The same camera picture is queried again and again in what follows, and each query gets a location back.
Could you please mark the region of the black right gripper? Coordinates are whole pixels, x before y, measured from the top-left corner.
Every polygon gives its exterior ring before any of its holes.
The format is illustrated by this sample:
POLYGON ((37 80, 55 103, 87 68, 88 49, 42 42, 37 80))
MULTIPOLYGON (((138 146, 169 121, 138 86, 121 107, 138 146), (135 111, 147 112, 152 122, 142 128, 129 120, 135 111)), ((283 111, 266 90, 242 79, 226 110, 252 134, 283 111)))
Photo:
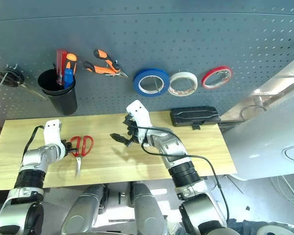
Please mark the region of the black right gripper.
POLYGON ((129 147, 132 145, 132 143, 139 143, 138 139, 138 128, 137 123, 132 120, 133 116, 131 114, 127 114, 124 118, 123 124, 128 126, 128 132, 127 134, 131 136, 131 138, 127 139, 124 136, 121 136, 117 133, 110 134, 110 137, 115 140, 116 142, 120 142, 124 144, 126 147, 129 147))

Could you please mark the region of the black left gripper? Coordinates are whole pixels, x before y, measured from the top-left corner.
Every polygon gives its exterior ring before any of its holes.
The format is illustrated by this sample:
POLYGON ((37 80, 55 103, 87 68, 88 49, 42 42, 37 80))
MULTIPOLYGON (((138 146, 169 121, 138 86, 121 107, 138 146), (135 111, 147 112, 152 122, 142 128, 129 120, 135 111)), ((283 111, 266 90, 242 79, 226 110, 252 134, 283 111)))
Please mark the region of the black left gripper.
POLYGON ((65 147, 65 156, 67 156, 69 153, 76 153, 77 148, 73 148, 73 144, 70 141, 61 140, 62 144, 65 147))

